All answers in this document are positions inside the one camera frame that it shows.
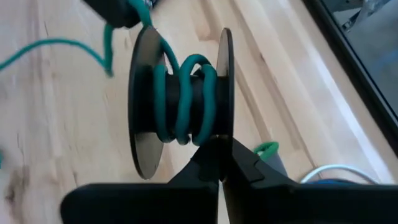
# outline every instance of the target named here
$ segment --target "wire spool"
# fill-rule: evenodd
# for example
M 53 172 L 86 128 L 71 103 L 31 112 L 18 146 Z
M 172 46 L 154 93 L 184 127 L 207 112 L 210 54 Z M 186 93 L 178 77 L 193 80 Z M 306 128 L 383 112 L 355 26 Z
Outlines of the wire spool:
M 139 33 L 131 60 L 128 96 L 129 134 L 132 157 L 139 175 L 150 179 L 156 172 L 164 143 L 158 138 L 154 109 L 154 69 L 165 64 L 161 46 L 162 37 L 151 26 Z M 216 114 L 211 129 L 213 138 L 218 136 L 228 141 L 227 150 L 232 150 L 234 118 L 234 56 L 232 35 L 224 29 L 220 38 L 215 84 Z M 188 133 L 197 136 L 201 131 L 205 100 L 203 97 L 203 74 L 197 70 L 190 76 L 192 103 L 189 111 Z M 176 75 L 165 76 L 166 128 L 175 132 L 180 96 L 180 81 Z

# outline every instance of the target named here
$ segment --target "green wire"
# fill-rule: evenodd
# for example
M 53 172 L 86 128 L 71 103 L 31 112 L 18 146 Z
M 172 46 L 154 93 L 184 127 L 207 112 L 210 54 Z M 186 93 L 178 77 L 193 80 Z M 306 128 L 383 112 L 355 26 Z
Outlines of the green wire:
M 112 51 L 112 33 L 113 28 L 110 25 L 105 25 L 104 28 L 104 52 L 105 56 L 104 59 L 96 53 L 92 48 L 83 44 L 77 40 L 69 40 L 64 38 L 48 38 L 43 40 L 37 40 L 29 45 L 26 45 L 22 49 L 20 49 L 17 53 L 9 57 L 6 61 L 0 63 L 0 71 L 5 69 L 6 67 L 10 66 L 14 63 L 17 59 L 22 57 L 27 52 L 31 50 L 43 46 L 43 45 L 53 45 L 53 44 L 67 44 L 72 45 L 78 48 L 81 48 L 85 52 L 89 53 L 105 70 L 106 74 L 109 77 L 113 76 L 112 73 L 112 59 L 113 59 L 113 51 Z
M 191 86 L 191 79 L 190 79 L 190 75 L 191 75 L 191 71 L 193 70 L 194 66 L 196 64 L 199 64 L 201 66 L 204 65 L 210 65 L 210 62 L 207 60 L 207 58 L 205 58 L 202 55 L 198 55 L 198 54 L 194 54 L 194 55 L 190 55 L 185 61 L 184 63 L 182 63 L 180 70 L 178 71 L 178 77 L 180 79 L 180 101 L 178 103 L 178 113 L 177 113 L 177 122 L 175 123 L 175 135 L 177 138 L 177 141 L 179 144 L 187 144 L 189 142 L 189 137 L 188 137 L 188 128 L 189 128 L 189 120 L 190 120 L 190 112 L 191 112 L 191 104 L 192 104 L 192 86 Z M 216 73 L 213 73 L 213 71 L 211 71 L 211 73 L 208 73 L 209 70 L 202 70 L 203 72 L 207 72 L 205 73 L 205 77 L 210 76 L 210 75 L 216 75 Z M 204 89 L 207 89 L 208 86 L 206 86 L 204 83 L 203 87 Z M 213 108 L 210 110 L 205 110 L 207 113 L 203 114 L 203 123 L 209 123 L 208 125 L 210 125 L 211 127 L 207 129 L 207 131 L 210 131 L 211 134 L 211 130 L 213 127 L 213 123 L 214 123 L 214 118 L 215 118 L 215 114 L 212 114 L 212 112 L 215 113 L 215 104 L 214 103 L 209 103 L 208 101 L 208 97 L 206 99 L 204 99 L 205 102 L 205 108 L 212 106 Z M 200 142 L 196 142 L 197 145 L 200 145 L 204 142 L 203 139 Z
M 279 149 L 279 143 L 278 142 L 265 142 L 256 147 L 253 152 L 257 155 L 260 156 L 260 159 L 262 161 L 266 161 L 269 159 L 271 156 L 276 154 Z

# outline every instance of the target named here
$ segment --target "teal wire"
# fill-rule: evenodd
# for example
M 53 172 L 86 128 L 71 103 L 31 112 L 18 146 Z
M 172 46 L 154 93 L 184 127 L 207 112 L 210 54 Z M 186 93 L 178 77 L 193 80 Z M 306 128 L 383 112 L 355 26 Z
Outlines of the teal wire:
M 200 132 L 197 136 L 192 138 L 192 143 L 196 146 L 201 146 L 206 142 L 213 132 L 213 124 L 216 120 L 216 85 L 217 85 L 217 71 L 210 64 L 205 64 L 201 67 L 205 74 L 203 81 L 203 101 L 204 112 L 203 121 L 200 127 Z
M 109 77 L 113 76 L 112 73 L 112 58 L 113 58 L 113 51 L 112 51 L 112 32 L 113 28 L 110 25 L 106 25 L 104 29 L 104 51 L 105 56 L 102 58 L 98 53 L 96 53 L 91 47 L 83 44 L 77 40 L 70 40 L 64 38 L 49 38 L 43 40 L 37 40 L 29 45 L 26 45 L 22 49 L 20 49 L 17 53 L 9 57 L 6 61 L 0 63 L 0 71 L 10 66 L 14 63 L 17 59 L 21 58 L 27 52 L 31 50 L 43 46 L 43 45 L 53 45 L 53 44 L 67 44 L 78 47 L 88 54 L 90 54 L 105 70 L 106 74 Z
M 136 10 L 144 26 L 153 26 L 150 12 L 142 0 L 128 0 L 129 4 Z M 197 146 L 203 144 L 210 136 L 213 130 L 213 123 L 216 116 L 216 80 L 217 72 L 211 66 L 210 62 L 202 55 L 191 55 L 181 68 L 178 60 L 165 39 L 161 40 L 162 50 L 166 54 L 173 70 L 173 75 L 178 75 L 180 81 L 180 99 L 178 102 L 177 121 L 175 124 L 175 133 L 169 133 L 166 121 L 166 75 L 165 65 L 157 65 L 154 69 L 154 109 L 155 123 L 157 127 L 157 136 L 162 142 L 173 141 L 177 138 L 179 144 L 189 142 L 188 128 L 190 123 L 190 108 L 192 105 L 192 87 L 190 75 L 196 64 L 201 65 L 202 72 L 205 74 L 203 84 L 203 97 L 205 102 L 203 123 L 197 136 L 193 137 L 193 143 Z

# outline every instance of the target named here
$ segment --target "green wire end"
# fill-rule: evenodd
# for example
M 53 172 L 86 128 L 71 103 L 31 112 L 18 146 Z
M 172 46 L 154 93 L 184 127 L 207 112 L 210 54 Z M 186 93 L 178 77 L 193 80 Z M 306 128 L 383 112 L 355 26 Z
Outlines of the green wire end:
M 253 152 L 257 154 L 262 161 L 266 161 L 269 159 L 271 156 L 276 154 L 279 149 L 279 143 L 278 142 L 265 142 L 256 147 Z

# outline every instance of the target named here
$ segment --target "wood grain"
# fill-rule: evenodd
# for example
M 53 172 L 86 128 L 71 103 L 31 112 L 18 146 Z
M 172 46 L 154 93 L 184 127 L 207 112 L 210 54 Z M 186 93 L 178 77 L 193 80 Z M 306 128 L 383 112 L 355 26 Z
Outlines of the wood grain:
M 34 40 L 68 37 L 102 53 L 104 22 L 80 1 L 5 0 L 0 60 Z M 164 0 L 154 25 L 180 62 L 215 64 L 223 27 L 233 33 L 235 138 L 280 142 L 290 178 L 324 164 L 356 166 L 393 184 L 398 162 L 325 39 L 296 0 Z M 127 83 L 141 26 L 114 33 L 115 78 L 87 54 L 42 47 L 0 76 L 1 223 L 60 223 L 62 197 L 90 182 L 142 182 L 131 159 Z M 150 182 L 167 182 L 195 152 L 165 146 Z M 321 177 L 362 181 L 340 171 Z M 220 209 L 220 223 L 227 223 Z

